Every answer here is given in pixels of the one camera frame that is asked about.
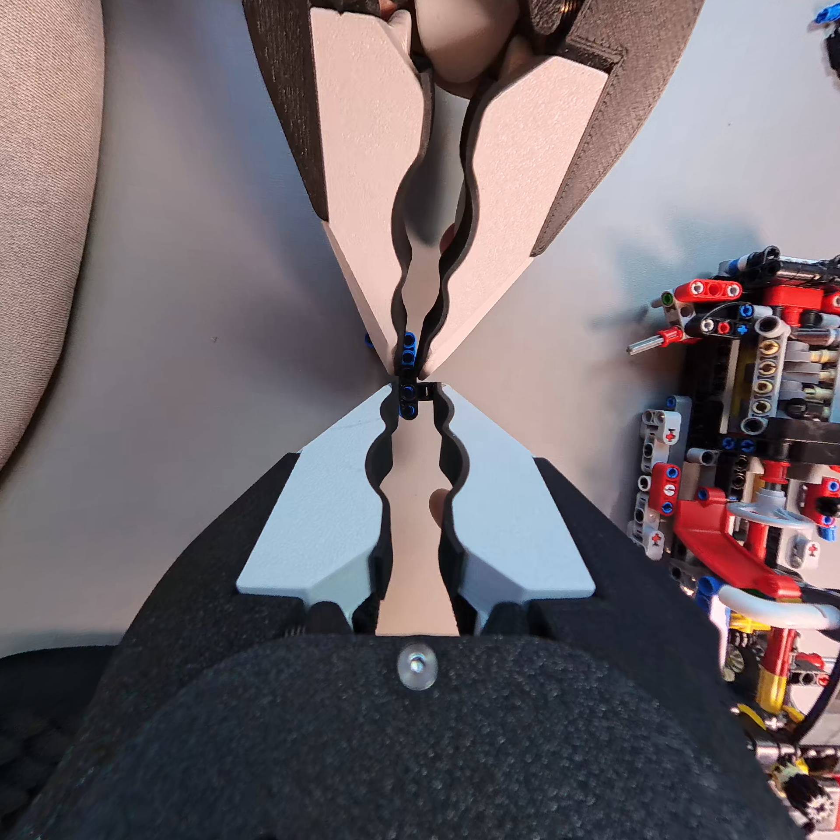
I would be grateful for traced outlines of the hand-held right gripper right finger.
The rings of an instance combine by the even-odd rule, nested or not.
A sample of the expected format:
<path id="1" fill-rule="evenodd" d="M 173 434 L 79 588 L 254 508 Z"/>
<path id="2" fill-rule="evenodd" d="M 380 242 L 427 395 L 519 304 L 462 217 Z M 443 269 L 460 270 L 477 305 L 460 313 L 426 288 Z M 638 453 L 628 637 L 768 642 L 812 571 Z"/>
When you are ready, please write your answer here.
<path id="1" fill-rule="evenodd" d="M 532 454 L 451 386 L 434 385 L 444 499 L 438 565 L 458 631 L 501 603 L 583 599 L 595 583 Z"/>

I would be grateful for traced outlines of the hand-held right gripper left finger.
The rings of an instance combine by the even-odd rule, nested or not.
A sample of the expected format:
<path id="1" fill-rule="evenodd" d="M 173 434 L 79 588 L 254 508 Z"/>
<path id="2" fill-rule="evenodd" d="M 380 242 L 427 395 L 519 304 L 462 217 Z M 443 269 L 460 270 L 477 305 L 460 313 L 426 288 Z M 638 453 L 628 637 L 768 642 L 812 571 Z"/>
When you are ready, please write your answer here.
<path id="1" fill-rule="evenodd" d="M 298 454 L 237 579 L 248 595 L 330 602 L 357 632 L 375 630 L 392 571 L 382 481 L 393 466 L 395 384 L 383 386 Z"/>

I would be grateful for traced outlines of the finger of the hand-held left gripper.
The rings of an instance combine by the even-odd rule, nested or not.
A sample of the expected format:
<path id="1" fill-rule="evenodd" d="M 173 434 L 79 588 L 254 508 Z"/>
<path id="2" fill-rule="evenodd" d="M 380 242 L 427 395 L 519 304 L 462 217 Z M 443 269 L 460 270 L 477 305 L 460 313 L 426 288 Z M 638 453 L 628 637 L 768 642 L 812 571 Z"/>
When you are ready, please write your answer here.
<path id="1" fill-rule="evenodd" d="M 427 150 L 432 74 L 410 57 L 412 16 L 310 13 L 327 198 L 325 233 L 386 368 L 406 326 L 408 181 Z"/>
<path id="2" fill-rule="evenodd" d="M 423 327 L 420 375 L 434 373 L 531 264 L 608 78 L 547 56 L 479 100 L 465 140 L 465 209 L 440 264 L 444 311 Z"/>

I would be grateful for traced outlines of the pile of black blue pins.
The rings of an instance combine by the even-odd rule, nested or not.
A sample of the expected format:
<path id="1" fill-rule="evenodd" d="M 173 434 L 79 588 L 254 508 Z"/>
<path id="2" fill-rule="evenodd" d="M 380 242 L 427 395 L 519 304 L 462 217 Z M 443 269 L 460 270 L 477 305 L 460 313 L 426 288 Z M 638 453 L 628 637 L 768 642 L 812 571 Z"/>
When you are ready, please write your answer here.
<path id="1" fill-rule="evenodd" d="M 839 2 L 822 8 L 810 23 L 811 29 L 823 28 L 827 35 L 824 47 L 829 67 L 839 77 Z"/>

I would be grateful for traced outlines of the blue L-shaped lego beam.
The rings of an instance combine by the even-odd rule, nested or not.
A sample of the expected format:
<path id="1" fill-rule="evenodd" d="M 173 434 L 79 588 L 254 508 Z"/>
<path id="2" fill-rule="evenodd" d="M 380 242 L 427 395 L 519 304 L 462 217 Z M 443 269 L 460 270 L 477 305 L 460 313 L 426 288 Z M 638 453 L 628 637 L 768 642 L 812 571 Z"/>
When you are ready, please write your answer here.
<path id="1" fill-rule="evenodd" d="M 407 421 L 414 420 L 418 413 L 416 351 L 415 335 L 405 332 L 396 354 L 395 371 L 399 383 L 399 414 Z"/>

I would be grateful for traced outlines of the lego car model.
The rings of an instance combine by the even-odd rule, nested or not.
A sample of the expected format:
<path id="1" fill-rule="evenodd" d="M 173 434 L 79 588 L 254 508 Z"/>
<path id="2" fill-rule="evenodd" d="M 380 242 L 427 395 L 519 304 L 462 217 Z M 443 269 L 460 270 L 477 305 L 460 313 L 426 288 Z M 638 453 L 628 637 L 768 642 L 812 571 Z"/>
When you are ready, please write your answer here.
<path id="1" fill-rule="evenodd" d="M 681 391 L 644 411 L 628 537 L 718 634 L 719 673 L 763 777 L 809 838 L 838 838 L 839 258 L 776 246 L 662 291 L 629 355 L 686 347 Z"/>

